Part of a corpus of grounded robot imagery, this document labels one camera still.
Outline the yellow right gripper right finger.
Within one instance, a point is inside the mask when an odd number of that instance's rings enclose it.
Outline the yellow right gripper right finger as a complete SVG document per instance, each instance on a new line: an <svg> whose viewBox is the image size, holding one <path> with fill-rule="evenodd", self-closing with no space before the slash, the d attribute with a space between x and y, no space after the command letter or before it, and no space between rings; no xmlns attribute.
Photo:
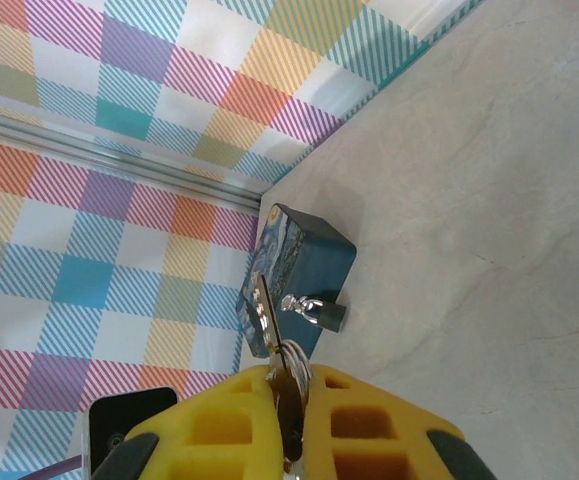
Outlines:
<svg viewBox="0 0 579 480"><path fill-rule="evenodd" d="M497 480L451 422L332 367L312 370L303 480Z"/></svg>

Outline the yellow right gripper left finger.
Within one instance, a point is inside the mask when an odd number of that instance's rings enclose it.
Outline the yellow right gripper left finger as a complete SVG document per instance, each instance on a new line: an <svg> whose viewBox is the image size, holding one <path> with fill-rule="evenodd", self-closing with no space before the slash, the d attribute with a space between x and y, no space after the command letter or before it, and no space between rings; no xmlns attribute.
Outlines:
<svg viewBox="0 0 579 480"><path fill-rule="evenodd" d="M91 480L283 480L267 373L248 368L136 424Z"/></svg>

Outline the brown-headed metal key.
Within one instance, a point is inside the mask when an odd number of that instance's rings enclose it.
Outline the brown-headed metal key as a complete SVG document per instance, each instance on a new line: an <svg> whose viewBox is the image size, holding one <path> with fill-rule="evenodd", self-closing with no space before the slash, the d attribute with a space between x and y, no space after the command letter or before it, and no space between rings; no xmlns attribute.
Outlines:
<svg viewBox="0 0 579 480"><path fill-rule="evenodd" d="M302 348L294 340L281 338L264 275L256 272L253 279L253 299L269 353L266 379L273 393L285 463L291 465L303 453L305 412L313 371Z"/></svg>

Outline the blue starry night printed box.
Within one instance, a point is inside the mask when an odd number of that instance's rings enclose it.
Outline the blue starry night printed box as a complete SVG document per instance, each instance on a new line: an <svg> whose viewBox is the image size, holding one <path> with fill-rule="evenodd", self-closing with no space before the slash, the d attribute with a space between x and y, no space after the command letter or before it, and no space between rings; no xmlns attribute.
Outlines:
<svg viewBox="0 0 579 480"><path fill-rule="evenodd" d="M269 211L236 303L251 354L266 358L253 299L256 272L266 279L280 335L296 341L307 355L328 331L294 312L303 296L336 303L356 258L355 245L324 219L276 203Z"/></svg>

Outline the colourful plaid cloth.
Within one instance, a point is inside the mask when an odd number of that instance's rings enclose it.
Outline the colourful plaid cloth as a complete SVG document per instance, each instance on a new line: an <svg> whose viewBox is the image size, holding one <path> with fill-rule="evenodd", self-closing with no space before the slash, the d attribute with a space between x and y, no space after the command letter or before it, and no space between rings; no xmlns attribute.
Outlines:
<svg viewBox="0 0 579 480"><path fill-rule="evenodd" d="M482 0L0 0L0 115L267 190ZM0 140L0 480L237 368L255 214Z"/></svg>

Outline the aluminium rail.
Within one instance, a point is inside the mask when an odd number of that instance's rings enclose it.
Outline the aluminium rail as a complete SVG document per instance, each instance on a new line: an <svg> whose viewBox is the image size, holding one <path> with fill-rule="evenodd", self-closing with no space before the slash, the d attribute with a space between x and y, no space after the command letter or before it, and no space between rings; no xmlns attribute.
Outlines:
<svg viewBox="0 0 579 480"><path fill-rule="evenodd" d="M248 210L260 208L261 195L256 192L229 186L196 173L166 166L133 154L118 152L105 146L53 132L3 115L0 115L0 140L14 142L20 146L44 149L53 154L80 160L95 167L137 175L170 187L181 188L215 200L238 205Z"/></svg>

